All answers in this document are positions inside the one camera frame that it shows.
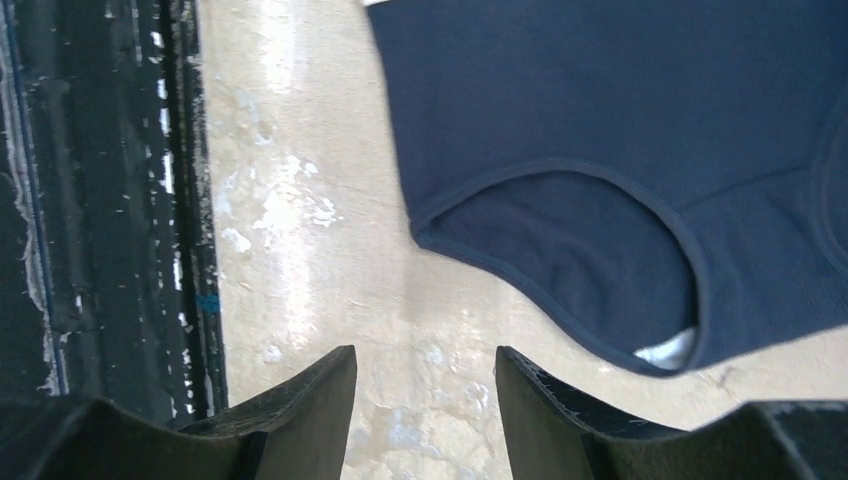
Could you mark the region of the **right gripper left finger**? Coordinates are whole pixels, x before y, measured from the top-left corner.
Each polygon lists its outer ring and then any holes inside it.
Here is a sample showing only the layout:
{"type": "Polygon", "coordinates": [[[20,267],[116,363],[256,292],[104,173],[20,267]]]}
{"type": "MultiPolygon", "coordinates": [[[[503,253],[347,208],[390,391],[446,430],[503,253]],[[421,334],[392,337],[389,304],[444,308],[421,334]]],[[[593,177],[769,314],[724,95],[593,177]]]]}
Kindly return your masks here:
{"type": "Polygon", "coordinates": [[[1,402],[4,479],[337,479],[357,379],[340,346],[291,379],[181,430],[111,401],[1,402]]]}

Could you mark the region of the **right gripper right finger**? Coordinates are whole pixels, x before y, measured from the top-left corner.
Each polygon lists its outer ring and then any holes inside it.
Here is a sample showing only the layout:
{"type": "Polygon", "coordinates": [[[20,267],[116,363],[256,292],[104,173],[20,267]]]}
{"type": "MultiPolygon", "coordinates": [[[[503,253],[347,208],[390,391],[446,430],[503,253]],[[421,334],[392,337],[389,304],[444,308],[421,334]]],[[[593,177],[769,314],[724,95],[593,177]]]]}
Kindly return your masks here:
{"type": "Polygon", "coordinates": [[[754,401],[696,430],[634,416],[500,346],[498,403],[516,479],[844,479],[844,401],[754,401]]]}

